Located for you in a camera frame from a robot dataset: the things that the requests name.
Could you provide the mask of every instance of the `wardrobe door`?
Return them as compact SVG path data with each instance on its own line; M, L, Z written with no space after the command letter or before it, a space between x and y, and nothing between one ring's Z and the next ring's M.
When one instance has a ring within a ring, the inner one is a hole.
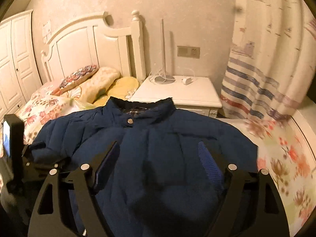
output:
M12 58L11 21L0 25L0 92L8 109L24 101Z
M6 111L7 111L7 107L5 106L4 100L3 100L2 95L0 93L0 121L2 120Z
M19 13L12 19L11 44L16 76L18 77L24 98L28 101L33 92L42 86L38 74L31 31L32 10Z

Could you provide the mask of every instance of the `wall outlet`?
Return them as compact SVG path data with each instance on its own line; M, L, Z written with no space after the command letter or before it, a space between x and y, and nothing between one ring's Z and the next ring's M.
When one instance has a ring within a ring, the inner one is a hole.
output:
M178 57L200 58L200 47L178 46Z

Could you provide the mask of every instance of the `bedpost finial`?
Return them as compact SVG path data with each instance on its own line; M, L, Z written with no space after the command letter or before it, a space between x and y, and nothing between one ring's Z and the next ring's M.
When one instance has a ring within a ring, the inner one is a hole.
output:
M132 21L139 21L139 11L138 10L132 11L132 15L133 15Z

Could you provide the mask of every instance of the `floral bedding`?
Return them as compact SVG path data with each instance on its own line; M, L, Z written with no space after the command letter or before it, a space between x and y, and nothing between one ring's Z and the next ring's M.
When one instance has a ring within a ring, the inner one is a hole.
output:
M72 98L53 96L54 84L48 84L33 93L31 99L15 114L24 121L24 144L31 144L43 125L51 119L68 115L75 111L93 109L96 106ZM0 131L0 158L4 154ZM3 186L0 175L0 192Z
M221 119L258 146L258 169L269 170L294 236L316 205L316 162L294 122Z

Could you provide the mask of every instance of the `metal pin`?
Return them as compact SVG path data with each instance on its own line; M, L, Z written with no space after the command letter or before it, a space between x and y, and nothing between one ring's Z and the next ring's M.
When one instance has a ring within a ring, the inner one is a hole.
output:
M235 164L229 164L228 168L233 171L237 169L237 166Z
M87 169L89 169L89 167L90 167L89 164L82 164L80 168L81 168L81 170L87 170Z
M50 175L55 175L57 173L57 169L53 168L52 170L50 170L49 174Z
M264 174L264 175L268 175L269 171L264 168L264 169L261 169L261 173Z

